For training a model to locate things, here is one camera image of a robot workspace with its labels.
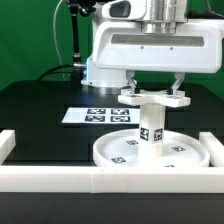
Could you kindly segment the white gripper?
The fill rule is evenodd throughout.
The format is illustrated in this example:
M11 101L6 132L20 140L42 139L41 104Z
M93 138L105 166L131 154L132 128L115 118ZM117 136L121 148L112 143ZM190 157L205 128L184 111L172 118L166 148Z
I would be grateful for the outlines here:
M130 92L139 92L134 71L176 72L167 89L176 95L184 73L215 73L222 65L224 20L192 19L174 34L145 34L138 22L105 22L96 32L93 61L126 72Z

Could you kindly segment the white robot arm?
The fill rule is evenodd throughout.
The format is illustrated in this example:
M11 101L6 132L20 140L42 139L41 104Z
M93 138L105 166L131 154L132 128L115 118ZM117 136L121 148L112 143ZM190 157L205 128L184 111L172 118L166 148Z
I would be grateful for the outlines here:
M96 0L95 8L82 83L100 93L135 88L137 71L172 72L177 90L187 73L221 67L223 15L190 12L188 0Z

